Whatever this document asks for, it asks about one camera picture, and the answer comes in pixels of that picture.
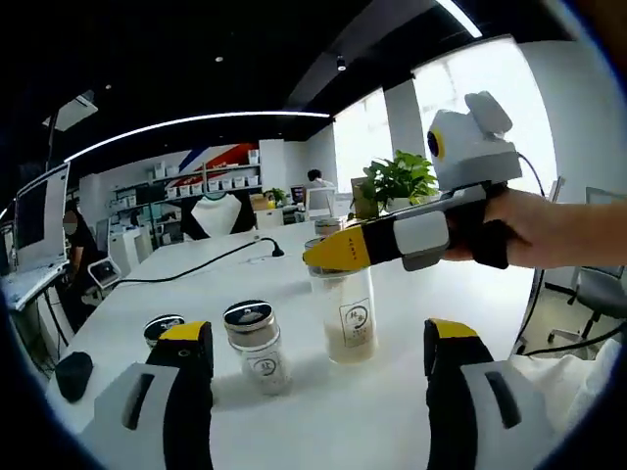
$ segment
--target white table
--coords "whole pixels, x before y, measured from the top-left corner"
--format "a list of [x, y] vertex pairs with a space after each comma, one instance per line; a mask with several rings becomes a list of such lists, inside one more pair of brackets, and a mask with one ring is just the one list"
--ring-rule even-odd
[[[157, 315], [180, 313], [213, 323], [217, 404], [211, 448], [216, 469], [425, 468], [429, 423], [423, 374], [423, 322], [436, 316], [462, 321], [481, 336], [495, 359], [509, 356], [533, 276], [473, 262], [445, 262], [404, 272], [399, 261], [372, 268], [379, 351], [358, 366], [332, 364], [324, 350], [319, 312], [302, 263], [311, 223], [160, 248], [132, 277], [173, 275], [255, 235], [274, 237], [286, 256], [269, 255], [268, 242], [168, 284], [121, 285], [97, 308], [67, 353], [88, 352], [94, 370], [85, 396], [69, 404], [53, 379], [48, 400], [61, 420], [81, 431], [94, 399], [149, 350], [143, 326]], [[239, 301], [264, 299], [275, 308], [283, 348], [293, 367], [286, 397], [258, 395], [243, 379], [221, 324]]]

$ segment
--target white vase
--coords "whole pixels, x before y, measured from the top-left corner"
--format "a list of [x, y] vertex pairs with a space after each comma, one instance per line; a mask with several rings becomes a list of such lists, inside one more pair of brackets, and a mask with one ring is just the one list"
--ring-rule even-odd
[[386, 206], [387, 212], [400, 211], [411, 206], [410, 198], [395, 198], [388, 201]]

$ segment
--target yellow eye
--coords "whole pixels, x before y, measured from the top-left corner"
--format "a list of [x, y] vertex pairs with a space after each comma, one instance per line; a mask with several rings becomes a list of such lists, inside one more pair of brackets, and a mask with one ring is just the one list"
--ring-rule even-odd
[[427, 132], [427, 145], [431, 151], [431, 155], [436, 157], [440, 162], [444, 159], [444, 139], [438, 129]]

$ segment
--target gray floor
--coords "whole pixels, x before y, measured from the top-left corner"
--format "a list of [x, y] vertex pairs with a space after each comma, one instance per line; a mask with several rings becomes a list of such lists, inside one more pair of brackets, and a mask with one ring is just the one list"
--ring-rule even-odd
[[[523, 335], [523, 337], [527, 340], [527, 352], [572, 344], [561, 338], [555, 338], [553, 343], [549, 344], [547, 342], [547, 337], [554, 328], [572, 332], [581, 332], [583, 330], [583, 327], [592, 315], [592, 312], [577, 302], [573, 305], [568, 305], [566, 303], [568, 299], [569, 296], [566, 294], [546, 288], [542, 289], [536, 309]], [[611, 330], [612, 328], [615, 328], [619, 323], [619, 320], [602, 316], [601, 320], [592, 328], [588, 338], [593, 339]], [[574, 353], [582, 358], [590, 358], [589, 356], [586, 356], [585, 353], [581, 354], [577, 351], [569, 353]], [[545, 355], [539, 354], [538, 357], [550, 357], [556, 355], [563, 355], [563, 353]]]

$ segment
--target black cushion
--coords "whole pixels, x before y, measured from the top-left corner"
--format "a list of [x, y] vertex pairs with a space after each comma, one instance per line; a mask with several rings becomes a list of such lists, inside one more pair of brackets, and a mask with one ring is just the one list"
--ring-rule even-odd
[[55, 367], [59, 392], [70, 403], [82, 398], [94, 368], [86, 352], [73, 352]]
[[577, 300], [587, 308], [613, 318], [627, 318], [627, 295], [620, 279], [603, 272], [581, 269]]

